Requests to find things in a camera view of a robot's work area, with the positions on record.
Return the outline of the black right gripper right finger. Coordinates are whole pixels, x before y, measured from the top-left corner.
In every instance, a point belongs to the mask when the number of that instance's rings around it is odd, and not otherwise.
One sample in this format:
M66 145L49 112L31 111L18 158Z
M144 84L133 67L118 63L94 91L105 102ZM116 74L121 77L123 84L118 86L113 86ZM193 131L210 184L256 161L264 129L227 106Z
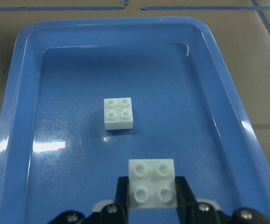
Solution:
M197 201L185 177L175 177L175 189L177 199L176 212L179 222L181 224L192 224L193 205Z

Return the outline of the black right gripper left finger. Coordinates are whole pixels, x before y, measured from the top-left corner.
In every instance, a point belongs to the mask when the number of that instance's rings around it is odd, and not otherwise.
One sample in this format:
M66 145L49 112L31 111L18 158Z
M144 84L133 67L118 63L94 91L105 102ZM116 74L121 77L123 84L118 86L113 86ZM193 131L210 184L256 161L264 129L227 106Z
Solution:
M119 177L112 214L115 224L128 223L129 205L129 178L127 176Z

